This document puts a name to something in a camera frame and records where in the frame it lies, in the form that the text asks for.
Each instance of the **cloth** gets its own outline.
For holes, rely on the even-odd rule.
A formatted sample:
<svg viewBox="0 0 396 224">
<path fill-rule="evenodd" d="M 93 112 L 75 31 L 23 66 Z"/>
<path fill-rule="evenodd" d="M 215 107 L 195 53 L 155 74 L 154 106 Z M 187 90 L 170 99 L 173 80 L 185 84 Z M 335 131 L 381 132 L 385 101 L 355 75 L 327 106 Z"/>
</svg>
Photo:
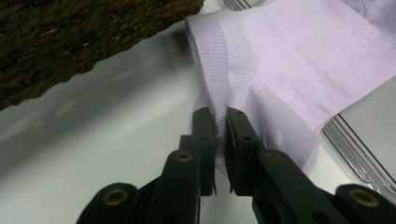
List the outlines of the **cloth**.
<svg viewBox="0 0 396 224">
<path fill-rule="evenodd" d="M 266 148 L 309 172 L 323 125 L 396 75 L 395 11 L 393 0 L 275 0 L 189 17 L 196 109 L 209 106 L 221 136 L 227 106 L 244 111 Z"/>
</svg>

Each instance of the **brass screw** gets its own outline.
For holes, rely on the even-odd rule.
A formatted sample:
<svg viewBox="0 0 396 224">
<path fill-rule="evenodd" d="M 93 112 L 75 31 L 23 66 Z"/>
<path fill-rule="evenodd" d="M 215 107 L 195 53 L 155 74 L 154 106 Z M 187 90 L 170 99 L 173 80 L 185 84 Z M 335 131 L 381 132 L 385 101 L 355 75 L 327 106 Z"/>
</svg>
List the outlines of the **brass screw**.
<svg viewBox="0 0 396 224">
<path fill-rule="evenodd" d="M 270 161 L 282 161 L 283 156 L 277 152 L 267 152 L 265 153 L 265 157 L 268 158 Z"/>
<path fill-rule="evenodd" d="M 192 160 L 192 154 L 190 152 L 180 152 L 176 155 L 178 161 L 190 161 Z"/>
<path fill-rule="evenodd" d="M 103 198 L 103 203 L 114 206 L 122 203 L 128 198 L 128 191 L 122 188 L 116 188 L 109 191 Z"/>
<path fill-rule="evenodd" d="M 351 197 L 355 202 L 367 207 L 379 206 L 378 199 L 373 194 L 362 189 L 351 189 L 349 191 L 349 197 Z"/>
</svg>

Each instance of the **woven texture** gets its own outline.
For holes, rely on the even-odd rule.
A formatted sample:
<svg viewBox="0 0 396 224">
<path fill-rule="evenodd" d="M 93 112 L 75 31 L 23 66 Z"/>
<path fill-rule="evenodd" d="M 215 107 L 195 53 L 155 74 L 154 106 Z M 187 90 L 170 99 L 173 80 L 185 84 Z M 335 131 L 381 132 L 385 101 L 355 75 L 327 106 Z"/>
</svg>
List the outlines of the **woven texture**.
<svg viewBox="0 0 396 224">
<path fill-rule="evenodd" d="M 204 0 L 0 1 L 0 110 L 52 86 L 177 21 Z"/>
</svg>

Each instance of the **brown woven basket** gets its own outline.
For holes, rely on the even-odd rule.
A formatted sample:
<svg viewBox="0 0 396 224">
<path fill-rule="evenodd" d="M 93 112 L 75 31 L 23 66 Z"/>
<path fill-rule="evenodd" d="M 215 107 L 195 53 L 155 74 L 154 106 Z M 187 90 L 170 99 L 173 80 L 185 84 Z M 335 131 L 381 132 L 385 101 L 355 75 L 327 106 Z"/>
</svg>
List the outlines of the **brown woven basket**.
<svg viewBox="0 0 396 224">
<path fill-rule="evenodd" d="M 52 86 L 190 14 L 204 0 L 1 0 L 0 110 Z"/>
</svg>

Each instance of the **purple fabric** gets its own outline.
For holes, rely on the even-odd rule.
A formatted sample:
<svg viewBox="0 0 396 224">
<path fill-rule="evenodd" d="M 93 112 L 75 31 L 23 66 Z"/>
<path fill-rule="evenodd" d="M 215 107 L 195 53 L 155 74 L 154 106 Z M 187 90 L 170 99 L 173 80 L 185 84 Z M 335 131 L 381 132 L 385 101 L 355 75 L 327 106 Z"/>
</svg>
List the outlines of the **purple fabric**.
<svg viewBox="0 0 396 224">
<path fill-rule="evenodd" d="M 211 108 L 221 135 L 226 107 L 244 111 L 267 148 L 309 171 L 322 126 L 396 75 L 396 4 L 372 2 L 275 0 L 188 18 L 196 108 Z"/>
</svg>

